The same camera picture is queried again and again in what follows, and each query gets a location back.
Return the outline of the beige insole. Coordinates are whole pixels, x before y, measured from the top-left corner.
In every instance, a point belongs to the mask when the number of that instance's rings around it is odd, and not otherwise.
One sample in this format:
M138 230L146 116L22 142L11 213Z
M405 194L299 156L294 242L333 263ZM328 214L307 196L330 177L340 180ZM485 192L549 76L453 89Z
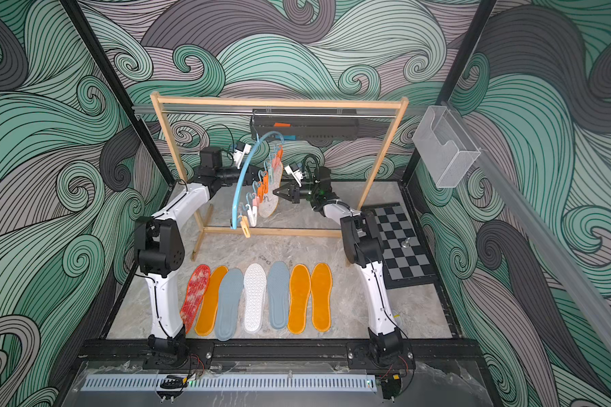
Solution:
M281 186L282 174L283 163L278 161L278 164L273 166L273 169L271 169L269 173L270 178L268 181L267 193L264 195L263 201L259 206L259 215L262 218L270 217L278 207L279 197L274 195L273 191Z

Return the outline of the grey blue insole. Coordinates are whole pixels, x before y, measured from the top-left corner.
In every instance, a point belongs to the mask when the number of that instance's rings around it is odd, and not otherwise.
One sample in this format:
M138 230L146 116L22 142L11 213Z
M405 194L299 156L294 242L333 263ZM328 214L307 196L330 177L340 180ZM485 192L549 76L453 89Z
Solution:
M283 261L275 262L267 277L267 293L269 298L269 322L273 329L281 330L287 327L289 319L290 271Z
M231 339L237 329L239 301L244 288L244 275L240 269L230 270L222 279L218 292L218 310L215 326L219 341Z

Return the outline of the orange insole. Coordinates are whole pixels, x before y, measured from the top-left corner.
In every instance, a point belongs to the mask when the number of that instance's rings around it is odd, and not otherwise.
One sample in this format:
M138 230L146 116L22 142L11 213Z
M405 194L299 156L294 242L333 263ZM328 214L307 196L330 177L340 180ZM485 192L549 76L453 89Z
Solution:
M195 333L200 337L208 336L215 328L219 301L219 288L224 276L226 276L227 273L227 266L219 266L211 273L209 286L205 292L200 308L200 315L195 324Z
M304 265L294 267L290 276L290 311L288 330L301 334L307 324L307 305L311 291L311 275Z
M311 276L312 284L312 324L319 332L327 332L331 327L330 295L333 279L330 267L319 263Z

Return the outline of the white insole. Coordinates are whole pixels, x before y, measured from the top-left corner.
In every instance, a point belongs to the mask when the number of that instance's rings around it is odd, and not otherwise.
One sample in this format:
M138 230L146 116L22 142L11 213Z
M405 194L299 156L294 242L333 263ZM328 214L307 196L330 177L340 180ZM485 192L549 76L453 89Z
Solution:
M266 272L260 264L251 264L244 273L244 330L258 332L262 325L262 313L266 294Z

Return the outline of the red patterned insole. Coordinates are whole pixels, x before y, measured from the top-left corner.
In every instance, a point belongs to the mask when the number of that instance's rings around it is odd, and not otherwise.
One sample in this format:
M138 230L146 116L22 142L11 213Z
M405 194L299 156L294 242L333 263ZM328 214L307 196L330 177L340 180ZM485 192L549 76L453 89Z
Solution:
M195 318L210 283L210 276L210 267L199 265L188 279L185 298L180 310L180 316L186 332L189 332L195 323Z

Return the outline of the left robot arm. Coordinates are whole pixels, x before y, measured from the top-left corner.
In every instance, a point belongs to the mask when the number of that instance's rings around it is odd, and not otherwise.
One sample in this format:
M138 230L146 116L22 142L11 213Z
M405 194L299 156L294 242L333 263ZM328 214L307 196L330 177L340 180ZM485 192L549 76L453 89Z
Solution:
M247 186L257 180L242 166L251 145L237 142L233 164L222 164L222 149L200 151L200 166L192 181L179 182L183 190L164 208L151 216L136 220L134 254L140 276L146 280L151 303L152 327L148 346L156 356L169 356L173 366L188 360L185 345L187 322L180 315L178 284L174 271L185 258L180 229L190 216L215 196L217 191L234 183Z

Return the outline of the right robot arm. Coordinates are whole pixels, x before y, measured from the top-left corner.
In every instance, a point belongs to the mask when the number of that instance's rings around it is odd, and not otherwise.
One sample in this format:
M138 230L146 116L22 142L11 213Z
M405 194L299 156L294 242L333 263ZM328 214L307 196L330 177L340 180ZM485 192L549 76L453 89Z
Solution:
M384 245L375 215L354 209L341 200L333 192L330 169L320 166L311 154L301 164L287 166L285 172L293 180L273 189L273 194L293 204L306 200L313 211L339 225L346 258L363 278L368 302L370 360L376 366L393 363L402 356L404 340L387 298Z

